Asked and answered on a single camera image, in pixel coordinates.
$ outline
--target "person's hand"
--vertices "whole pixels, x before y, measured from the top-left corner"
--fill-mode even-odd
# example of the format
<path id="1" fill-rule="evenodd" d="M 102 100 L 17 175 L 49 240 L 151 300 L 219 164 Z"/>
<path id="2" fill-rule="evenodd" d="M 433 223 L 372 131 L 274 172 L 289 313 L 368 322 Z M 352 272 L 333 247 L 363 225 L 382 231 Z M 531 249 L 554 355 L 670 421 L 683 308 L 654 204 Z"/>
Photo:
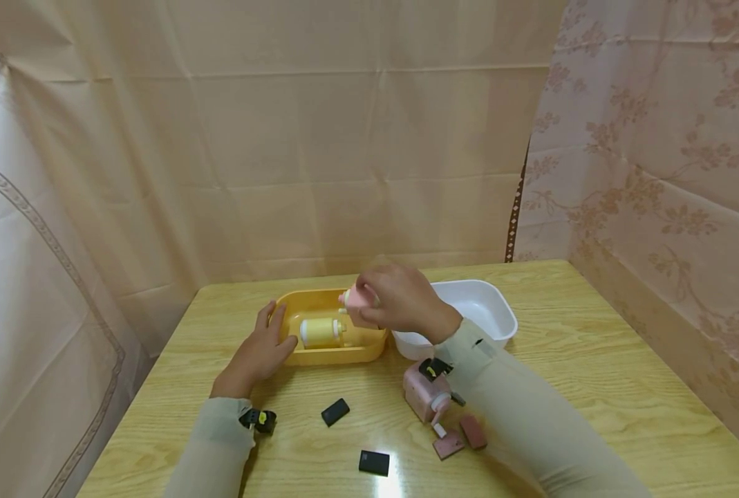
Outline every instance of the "person's hand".
<path id="1" fill-rule="evenodd" d="M 285 304 L 276 310 L 275 301 L 259 311 L 255 329 L 215 379 L 210 398 L 249 398 L 256 382 L 269 378 L 289 358 L 297 346 L 297 337 L 290 335 L 279 344 L 285 311 Z"/>
<path id="2" fill-rule="evenodd" d="M 376 308 L 361 308 L 361 317 L 385 329 L 418 332 L 432 344 L 440 344 L 463 321 L 458 310 L 444 303 L 416 268 L 376 266 L 361 273 L 357 285 L 368 286 L 380 299 Z"/>

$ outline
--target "pink bottle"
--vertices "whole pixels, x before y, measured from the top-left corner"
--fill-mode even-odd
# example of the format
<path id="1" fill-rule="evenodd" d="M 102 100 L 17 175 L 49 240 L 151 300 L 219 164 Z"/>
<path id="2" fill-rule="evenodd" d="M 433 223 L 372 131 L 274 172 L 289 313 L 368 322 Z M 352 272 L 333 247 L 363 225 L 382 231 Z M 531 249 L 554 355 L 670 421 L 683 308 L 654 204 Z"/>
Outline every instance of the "pink bottle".
<path id="1" fill-rule="evenodd" d="M 422 362 L 408 367 L 402 377 L 402 388 L 405 391 L 405 400 L 411 405 L 414 413 L 423 423 L 431 424 L 438 437 L 447 435 L 441 424 L 444 413 L 447 413 L 452 398 L 452 389 L 444 376 L 438 376 L 430 382 L 418 372 Z"/>
<path id="2" fill-rule="evenodd" d="M 377 295 L 371 292 L 369 287 L 359 288 L 353 284 L 353 287 L 345 290 L 344 294 L 339 296 L 339 303 L 342 303 L 342 306 L 344 306 L 339 311 L 350 315 L 353 325 L 364 327 L 364 329 L 377 329 L 377 325 L 371 324 L 361 318 L 359 311 L 361 308 L 374 308 L 380 304 Z"/>

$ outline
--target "wooden table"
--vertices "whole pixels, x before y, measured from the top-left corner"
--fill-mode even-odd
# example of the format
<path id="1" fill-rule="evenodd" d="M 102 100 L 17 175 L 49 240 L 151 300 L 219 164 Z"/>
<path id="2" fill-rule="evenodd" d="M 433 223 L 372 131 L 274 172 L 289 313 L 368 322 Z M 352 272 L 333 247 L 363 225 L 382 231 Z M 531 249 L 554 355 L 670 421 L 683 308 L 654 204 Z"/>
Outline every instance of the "wooden table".
<path id="1" fill-rule="evenodd" d="M 479 278 L 499 287 L 520 324 L 507 349 L 579 409 L 654 496 L 739 497 L 739 441 L 569 263 L 425 273 L 434 282 Z M 201 289 L 79 496 L 160 497 L 198 408 L 256 311 L 291 290 L 353 282 L 318 277 Z M 258 388 L 254 404 L 278 412 L 279 425 L 254 449 L 243 496 L 531 496 L 482 452 L 438 460 L 432 431 L 402 399 L 409 364 L 389 342 L 378 361 L 286 368 Z M 328 429 L 320 412 L 339 397 L 352 411 Z M 390 453 L 389 477 L 358 472 L 360 450 Z"/>

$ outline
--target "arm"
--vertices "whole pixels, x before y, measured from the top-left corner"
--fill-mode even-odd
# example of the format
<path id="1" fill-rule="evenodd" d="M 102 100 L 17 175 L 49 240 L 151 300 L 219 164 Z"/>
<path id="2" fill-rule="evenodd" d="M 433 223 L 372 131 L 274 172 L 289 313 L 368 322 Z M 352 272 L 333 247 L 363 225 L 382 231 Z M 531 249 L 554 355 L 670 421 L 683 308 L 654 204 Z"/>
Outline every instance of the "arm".
<path id="1" fill-rule="evenodd" d="M 447 376 L 451 387 L 485 415 L 549 497 L 651 496 L 567 400 L 439 299 L 420 271 L 375 267 L 357 284 L 380 299 L 375 308 L 361 308 L 361 317 L 436 344 L 438 357 L 454 367 Z"/>
<path id="2" fill-rule="evenodd" d="M 454 367 L 449 386 L 485 416 L 549 497 L 651 497 L 565 398 L 470 320 L 436 355 Z"/>
<path id="3" fill-rule="evenodd" d="M 200 409 L 165 498 L 236 497 L 254 446 L 253 431 L 239 423 L 248 399 L 207 399 Z"/>
<path id="4" fill-rule="evenodd" d="M 245 428 L 239 418 L 250 409 L 250 392 L 256 382 L 274 374 L 297 346 L 294 335 L 279 344 L 285 312 L 283 304 L 276 310 L 274 301 L 261 309 L 252 334 L 215 379 L 170 476 L 165 498 L 233 498 L 239 493 L 245 462 L 254 446 L 253 430 Z"/>

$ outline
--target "white plastic bowl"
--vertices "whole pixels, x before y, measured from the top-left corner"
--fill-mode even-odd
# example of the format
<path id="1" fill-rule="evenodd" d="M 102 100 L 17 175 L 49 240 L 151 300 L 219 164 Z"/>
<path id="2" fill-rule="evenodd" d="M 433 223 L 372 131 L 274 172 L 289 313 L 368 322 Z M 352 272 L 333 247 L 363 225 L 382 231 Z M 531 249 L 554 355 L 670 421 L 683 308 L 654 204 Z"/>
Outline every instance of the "white plastic bowl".
<path id="1" fill-rule="evenodd" d="M 518 320 L 505 297 L 494 285 L 477 279 L 436 282 L 438 297 L 473 321 L 491 339 L 504 347 L 518 330 Z M 397 351 L 408 360 L 423 360 L 433 355 L 433 345 L 416 332 L 391 331 Z"/>

